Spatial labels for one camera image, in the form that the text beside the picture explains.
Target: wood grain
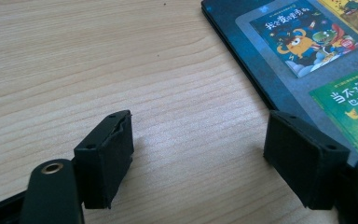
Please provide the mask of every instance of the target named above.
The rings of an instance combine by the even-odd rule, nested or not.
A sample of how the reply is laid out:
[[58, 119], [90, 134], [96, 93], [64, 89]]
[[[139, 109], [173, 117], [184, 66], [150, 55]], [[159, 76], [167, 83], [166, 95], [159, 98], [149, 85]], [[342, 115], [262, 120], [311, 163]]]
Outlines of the wood grain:
[[122, 109], [134, 161], [87, 223], [337, 222], [263, 159], [269, 112], [200, 0], [0, 0], [0, 201]]

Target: yellow cartoon character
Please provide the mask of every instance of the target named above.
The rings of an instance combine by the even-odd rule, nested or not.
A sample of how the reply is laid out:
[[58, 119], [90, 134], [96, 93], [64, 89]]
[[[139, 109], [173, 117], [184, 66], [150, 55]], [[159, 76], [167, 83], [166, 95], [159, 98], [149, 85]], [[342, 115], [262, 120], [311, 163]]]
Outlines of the yellow cartoon character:
[[355, 109], [352, 109], [350, 112], [345, 112], [345, 114], [351, 119], [358, 119], [358, 113]]
[[295, 35], [293, 38], [286, 41], [287, 49], [282, 49], [282, 46], [277, 47], [277, 51], [280, 54], [287, 54], [289, 52], [295, 54], [300, 59], [303, 57], [303, 53], [305, 53], [310, 48], [318, 48], [319, 45], [315, 43], [311, 38], [306, 37], [306, 32], [303, 29], [295, 29], [294, 32], [300, 32], [301, 35]]

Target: cartoon character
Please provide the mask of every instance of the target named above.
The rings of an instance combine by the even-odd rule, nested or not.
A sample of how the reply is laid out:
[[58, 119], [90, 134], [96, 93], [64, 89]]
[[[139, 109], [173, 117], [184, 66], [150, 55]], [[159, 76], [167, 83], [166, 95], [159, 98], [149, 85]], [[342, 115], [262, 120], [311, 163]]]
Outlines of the cartoon character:
[[358, 1], [349, 1], [347, 4], [344, 5], [344, 12], [347, 15], [351, 15], [356, 10], [358, 10]]
[[345, 35], [345, 31], [336, 24], [331, 26], [331, 30], [320, 31], [312, 36], [312, 39], [322, 46], [338, 46], [339, 40]]
[[306, 37], [306, 32], [303, 29], [295, 29], [293, 33], [300, 32], [301, 35], [295, 35], [291, 39], [285, 41], [287, 49], [282, 49], [282, 46], [277, 47], [280, 54], [287, 54], [289, 52], [303, 58], [303, 54], [309, 49], [317, 49], [319, 46], [310, 38]]
[[312, 39], [323, 46], [319, 52], [325, 56], [344, 54], [356, 48], [355, 41], [349, 35], [345, 35], [345, 31], [337, 24], [332, 24], [331, 30], [315, 33]]
[[356, 109], [352, 109], [350, 112], [346, 112], [345, 111], [345, 114], [350, 117], [351, 119], [358, 119], [358, 113], [356, 111]]

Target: printed title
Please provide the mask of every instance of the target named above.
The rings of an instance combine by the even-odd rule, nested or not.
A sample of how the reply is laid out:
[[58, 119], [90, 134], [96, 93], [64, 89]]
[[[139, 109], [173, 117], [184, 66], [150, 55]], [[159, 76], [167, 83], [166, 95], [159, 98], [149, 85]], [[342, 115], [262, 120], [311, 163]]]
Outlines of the printed title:
[[[338, 83], [337, 85], [335, 85], [335, 88], [347, 85], [348, 83], [351, 83], [356, 79], [358, 79], [358, 75]], [[330, 96], [338, 104], [348, 102], [350, 105], [358, 105], [358, 81], [355, 81], [351, 87], [345, 88], [341, 92], [338, 91], [331, 92]]]
[[[279, 11], [279, 12], [275, 13], [274, 15], [277, 15], [277, 14], [279, 15], [284, 11], [285, 10]], [[307, 12], [307, 11], [310, 11], [310, 9], [307, 8], [307, 7], [296, 8], [293, 12], [291, 12], [287, 16], [280, 15], [275, 19], [275, 21], [267, 22], [266, 23], [266, 28], [269, 29], [269, 30], [272, 30], [273, 28], [276, 28], [276, 27], [278, 27], [278, 26], [280, 26], [282, 24], [285, 24], [285, 23], [287, 23], [287, 22], [289, 22], [291, 20], [297, 19], [298, 17], [304, 15], [304, 12]]]

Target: round hole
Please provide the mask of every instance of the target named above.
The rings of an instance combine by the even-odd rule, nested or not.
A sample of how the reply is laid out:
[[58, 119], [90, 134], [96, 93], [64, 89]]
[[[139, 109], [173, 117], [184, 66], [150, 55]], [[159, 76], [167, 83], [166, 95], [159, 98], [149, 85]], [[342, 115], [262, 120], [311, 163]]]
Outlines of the round hole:
[[97, 146], [95, 146], [95, 144], [89, 144], [86, 146], [87, 149], [93, 149], [96, 148]]
[[54, 162], [52, 164], [46, 165], [45, 167], [43, 167], [42, 169], [42, 174], [45, 175], [51, 175], [54, 173], [57, 173], [59, 170], [61, 170], [63, 167], [63, 164], [60, 162]]
[[336, 146], [333, 146], [333, 145], [327, 145], [327, 147], [330, 148], [330, 149], [333, 149], [333, 150], [334, 150], [334, 149], [337, 149], [337, 147], [336, 147]]

